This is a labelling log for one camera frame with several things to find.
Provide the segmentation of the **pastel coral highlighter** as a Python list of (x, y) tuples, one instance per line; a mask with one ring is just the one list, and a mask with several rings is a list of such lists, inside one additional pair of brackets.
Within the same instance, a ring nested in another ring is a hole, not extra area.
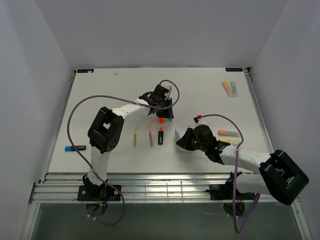
[(240, 133), (236, 131), (218, 130), (218, 135), (229, 137), (240, 137)]

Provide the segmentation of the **black orange-capped highlighter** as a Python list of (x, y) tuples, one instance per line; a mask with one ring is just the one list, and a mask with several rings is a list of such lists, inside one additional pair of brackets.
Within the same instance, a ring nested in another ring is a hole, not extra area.
[(164, 129), (163, 127), (160, 127), (158, 131), (158, 138), (157, 138), (158, 145), (163, 145), (164, 143)]

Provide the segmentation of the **thin orange highlighter pen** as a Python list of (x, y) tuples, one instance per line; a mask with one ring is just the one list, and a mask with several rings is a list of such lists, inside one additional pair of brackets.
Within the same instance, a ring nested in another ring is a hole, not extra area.
[(154, 144), (153, 144), (153, 137), (152, 137), (152, 131), (149, 128), (148, 129), (148, 136), (149, 136), (149, 143), (150, 143), (150, 147), (153, 148)]

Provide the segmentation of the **pastel yellow highlighter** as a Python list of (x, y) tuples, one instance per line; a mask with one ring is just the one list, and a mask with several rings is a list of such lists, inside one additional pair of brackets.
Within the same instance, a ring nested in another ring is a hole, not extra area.
[(239, 141), (235, 141), (235, 140), (229, 140), (229, 139), (220, 139), (221, 142), (225, 142), (225, 143), (229, 143), (233, 146), (238, 146), (239, 145)]

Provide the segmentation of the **thin yellow highlighter pen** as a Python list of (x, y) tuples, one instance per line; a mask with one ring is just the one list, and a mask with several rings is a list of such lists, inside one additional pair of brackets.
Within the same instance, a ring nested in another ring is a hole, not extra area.
[(137, 146), (137, 131), (138, 131), (138, 129), (135, 128), (134, 132), (133, 132), (133, 148), (136, 148), (136, 146)]

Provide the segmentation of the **black blue-capped highlighter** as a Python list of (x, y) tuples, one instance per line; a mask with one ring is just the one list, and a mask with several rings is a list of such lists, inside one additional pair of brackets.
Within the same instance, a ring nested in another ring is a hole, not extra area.
[(76, 146), (65, 146), (64, 150), (66, 152), (76, 152), (76, 151), (85, 151), (87, 149), (86, 145), (76, 145)]

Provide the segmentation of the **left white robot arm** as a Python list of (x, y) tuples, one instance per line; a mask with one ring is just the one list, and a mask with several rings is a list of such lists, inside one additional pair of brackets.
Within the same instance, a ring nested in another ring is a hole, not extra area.
[(100, 108), (87, 134), (91, 145), (92, 165), (86, 176), (88, 183), (99, 187), (107, 180), (110, 152), (118, 145), (125, 124), (151, 114), (164, 119), (174, 118), (171, 92), (171, 86), (158, 84), (152, 92), (139, 96), (133, 104), (112, 109)]

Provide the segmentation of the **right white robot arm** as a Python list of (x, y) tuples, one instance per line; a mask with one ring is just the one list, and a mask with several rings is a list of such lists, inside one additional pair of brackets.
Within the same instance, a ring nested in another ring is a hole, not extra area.
[(236, 146), (216, 139), (205, 124), (187, 128), (176, 144), (186, 151), (201, 151), (213, 163), (237, 166), (225, 184), (213, 188), (216, 199), (231, 199), (233, 194), (270, 195), (284, 205), (291, 205), (308, 185), (309, 178), (283, 150), (258, 153), (237, 150)]

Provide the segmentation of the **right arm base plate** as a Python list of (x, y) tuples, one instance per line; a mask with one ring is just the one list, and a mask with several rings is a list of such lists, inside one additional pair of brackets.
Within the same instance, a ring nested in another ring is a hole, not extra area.
[[(233, 187), (226, 184), (210, 184), (205, 191), (209, 193), (211, 200), (232, 200), (233, 199)], [(254, 193), (240, 193), (236, 190), (235, 200), (254, 200)]]

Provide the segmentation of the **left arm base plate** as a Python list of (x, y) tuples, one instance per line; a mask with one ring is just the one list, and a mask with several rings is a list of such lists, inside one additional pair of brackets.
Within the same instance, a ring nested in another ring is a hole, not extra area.
[(110, 186), (103, 185), (97, 191), (88, 190), (85, 185), (81, 185), (78, 189), (77, 200), (82, 202), (93, 201), (120, 201), (121, 196), (118, 191)]

